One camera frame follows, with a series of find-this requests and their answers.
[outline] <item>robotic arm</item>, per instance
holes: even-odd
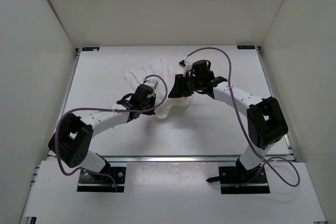
[[[91,139],[109,128],[137,119],[140,114],[155,114],[154,111],[146,113],[142,111],[154,107],[156,86],[156,80],[148,79],[138,86],[134,94],[125,95],[115,105],[109,107],[112,110],[127,109],[139,112],[99,111],[85,116],[71,113],[65,117],[59,129],[58,144],[61,160],[70,168],[80,165],[96,173],[108,173],[110,164],[98,154],[89,151]],[[48,147],[56,153],[55,134],[49,141]]]
[[[227,79],[214,76],[210,61],[199,60],[191,64],[183,60],[179,65],[184,69],[184,73],[175,76],[174,87],[169,98],[187,97],[197,92],[207,94],[234,108]],[[274,97],[262,99],[235,86],[231,86],[231,89],[238,111],[247,118],[252,146],[259,156],[265,158],[269,149],[288,133],[280,105]],[[251,178],[262,161],[263,159],[258,157],[249,145],[236,161],[243,180]]]

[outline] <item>white cloth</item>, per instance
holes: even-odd
[[[177,69],[171,65],[168,61],[160,58],[158,60],[146,63],[140,67],[131,69],[130,72],[124,75],[125,81],[131,86],[133,90],[143,83],[146,76],[150,74],[157,74],[161,76],[166,82],[168,87],[168,94],[172,90],[175,82],[175,75],[179,74]],[[165,95],[164,84],[159,80],[156,87],[156,101],[155,105],[162,101]],[[169,114],[169,110],[172,106],[186,107],[191,103],[193,96],[182,98],[166,98],[164,103],[155,109],[155,115],[158,118],[165,118]]]

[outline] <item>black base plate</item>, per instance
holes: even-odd
[[[86,174],[84,171],[80,171],[77,191],[101,191],[106,193],[116,193],[115,187],[112,186],[109,179],[97,181],[90,176],[90,174]],[[124,192],[124,184],[126,177],[126,167],[111,167],[110,175],[114,178],[115,183],[117,183],[117,193]]]
[[[240,187],[224,187],[227,185],[234,185],[244,183],[239,176],[237,176],[236,166],[221,166],[219,168],[220,175],[220,193],[221,194],[269,194],[269,186],[265,168],[260,174],[247,186]]]

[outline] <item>purple cable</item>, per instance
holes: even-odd
[[[291,187],[297,187],[298,185],[300,185],[300,174],[299,174],[299,172],[298,172],[298,170],[296,169],[296,167],[292,164],[292,162],[291,161],[289,161],[289,160],[287,160],[287,159],[285,159],[284,157],[280,157],[280,156],[274,156],[274,157],[271,157],[271,158],[269,158],[269,159],[265,159],[265,158],[263,158],[262,156],[260,156],[258,153],[257,153],[257,151],[254,149],[254,147],[253,147],[253,145],[252,145],[252,142],[251,142],[251,140],[249,139],[249,137],[248,137],[248,134],[246,133],[246,130],[245,130],[245,128],[244,128],[244,125],[243,125],[243,122],[241,121],[242,119],[241,119],[241,117],[240,117],[240,115],[239,115],[239,111],[238,111],[238,107],[237,107],[237,103],[236,103],[236,100],[235,100],[235,98],[234,98],[234,94],[233,94],[233,91],[232,91],[232,86],[231,86],[231,71],[232,71],[232,64],[231,64],[231,60],[230,60],[230,57],[229,57],[229,55],[225,52],[225,51],[223,51],[223,50],[221,50],[221,49],[219,49],[219,48],[216,48],[216,47],[203,47],[203,48],[199,48],[199,49],[197,49],[197,50],[195,50],[195,51],[193,51],[193,52],[191,52],[190,54],[188,54],[187,56],[186,56],[186,58],[184,58],[184,60],[186,60],[189,56],[191,56],[191,55],[193,55],[194,53],[196,53],[196,52],[198,52],[198,51],[201,51],[201,50],[205,50],[205,49],[213,49],[213,50],[217,50],[217,51],[220,51],[221,53],[223,53],[225,56],[226,56],[226,58],[227,58],[227,60],[228,60],[228,62],[229,62],[229,74],[228,74],[228,86],[229,86],[229,90],[230,90],[230,94],[231,94],[231,98],[232,98],[232,103],[233,103],[233,106],[234,106],[234,109],[235,109],[235,112],[236,112],[236,115],[237,115],[237,118],[238,118],[238,122],[239,122],[239,125],[240,125],[240,127],[241,127],[241,130],[243,131],[243,134],[244,134],[244,136],[245,136],[245,138],[246,138],[246,140],[247,140],[247,143],[248,143],[248,145],[251,147],[251,149],[252,149],[252,151],[254,152],[254,154],[256,154],[256,156],[257,157],[259,157],[264,163],[259,167],[259,169],[258,169],[258,172],[256,173],[256,175],[251,179],[251,180],[249,180],[248,182],[246,182],[246,183],[241,183],[241,184],[236,184],[236,185],[228,185],[228,186],[223,186],[223,187],[236,187],[236,186],[242,186],[242,185],[247,185],[248,183],[250,183],[250,182],[252,182],[258,175],[259,175],[259,173],[261,172],[261,170],[262,170],[262,168],[267,164],[272,170],[273,170],[273,172],[275,172],[275,174],[276,175],[278,175],[278,177],[283,181],[283,182],[285,182],[287,185],[289,185],[289,186],[291,186]],[[296,183],[296,184],[291,184],[291,183],[289,183],[288,181],[286,181],[275,169],[274,169],[274,167],[270,164],[270,162],[269,161],[271,161],[271,160],[273,160],[273,159],[282,159],[282,160],[284,160],[284,161],[286,161],[287,163],[289,163],[292,167],[293,167],[293,169],[294,169],[294,171],[296,172],[296,175],[297,175],[297,177],[298,177],[298,182]]]
[[[115,186],[115,190],[117,191],[117,184],[116,184],[116,181],[113,179],[113,177],[109,174],[104,174],[104,173],[96,173],[96,172],[93,172],[91,170],[87,170],[83,167],[77,167],[76,169],[72,170],[71,172],[67,173],[65,170],[64,170],[64,167],[62,165],[62,162],[61,162],[61,158],[60,158],[60,155],[59,155],[59,146],[58,146],[58,135],[59,135],[59,128],[60,128],[60,125],[62,123],[62,121],[64,120],[64,118],[69,115],[70,113],[72,112],[76,112],[76,111],[83,111],[83,110],[91,110],[91,111],[107,111],[107,112],[130,112],[130,113],[146,113],[146,112],[149,112],[149,111],[152,111],[152,110],[155,110],[157,107],[161,106],[162,103],[166,100],[167,96],[168,96],[168,87],[167,87],[167,84],[165,83],[165,81],[163,80],[163,78],[161,76],[158,76],[156,74],[151,74],[149,76],[147,76],[145,79],[148,79],[149,77],[157,77],[159,78],[163,84],[164,84],[164,87],[165,87],[165,95],[164,95],[164,98],[162,99],[162,101],[157,104],[156,106],[150,108],[150,109],[147,109],[147,110],[119,110],[119,109],[116,109],[116,110],[112,110],[112,109],[101,109],[101,108],[76,108],[76,109],[72,109],[72,110],[69,110],[68,112],[66,112],[58,121],[57,123],[57,126],[56,126],[56,130],[55,130],[55,154],[56,154],[56,159],[57,159],[57,162],[58,162],[58,166],[61,170],[61,172],[65,175],[65,176],[71,176],[72,174],[74,174],[76,171],[82,169],[82,170],[86,170],[88,173],[90,174],[94,174],[94,175],[100,175],[100,176],[106,176],[108,177],[109,179],[112,180],[114,186]]]

